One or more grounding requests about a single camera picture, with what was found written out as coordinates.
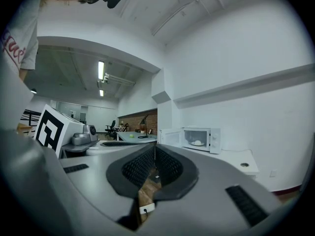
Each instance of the black chair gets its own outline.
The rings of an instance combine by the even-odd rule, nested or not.
[[[125,128],[122,132],[126,132],[128,127],[129,127],[129,124],[126,123]],[[114,133],[109,134],[109,137],[114,138],[114,140],[117,140],[116,129],[114,129]]]
[[[107,129],[105,129],[105,131],[107,131],[107,133],[106,133],[105,135],[110,135],[110,134],[116,132],[116,130],[113,129],[113,128],[115,127],[115,124],[116,124],[116,121],[114,120],[114,121],[112,122],[112,125],[111,125],[111,126],[106,125],[106,126],[107,126]]]

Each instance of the silver device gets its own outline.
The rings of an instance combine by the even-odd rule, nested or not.
[[[83,133],[75,133],[73,137],[71,137],[73,145],[88,144],[97,140],[98,136],[94,125],[84,125]]]

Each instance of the black vent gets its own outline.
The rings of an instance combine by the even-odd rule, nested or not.
[[[183,165],[173,156],[156,148],[156,166],[159,171],[162,186],[174,182],[182,173]]]
[[[130,145],[139,145],[133,143],[102,143],[101,146],[104,147],[120,147],[120,146],[130,146]]]
[[[239,185],[225,189],[250,226],[255,226],[268,215]]]
[[[146,181],[153,165],[154,148],[124,164],[122,173],[125,178],[140,189]]]
[[[66,172],[68,174],[71,172],[84,170],[86,168],[88,168],[88,166],[86,164],[79,164],[79,165],[74,165],[74,166],[70,166],[70,167],[65,167],[63,170],[64,170],[64,172]]]

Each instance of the railing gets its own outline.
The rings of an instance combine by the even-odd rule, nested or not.
[[[32,128],[32,130],[24,131],[23,133],[29,134],[31,132],[32,133],[31,136],[34,137],[34,134],[36,131],[36,128],[34,128],[34,127],[37,127],[40,115],[41,115],[41,113],[35,112],[32,110],[26,109],[24,111],[24,113],[22,114],[21,120],[28,121],[27,125],[30,127],[33,127],[33,128]]]

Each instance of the microwave door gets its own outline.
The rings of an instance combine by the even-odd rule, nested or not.
[[[182,132],[181,128],[161,130],[161,144],[180,148],[182,146]]]

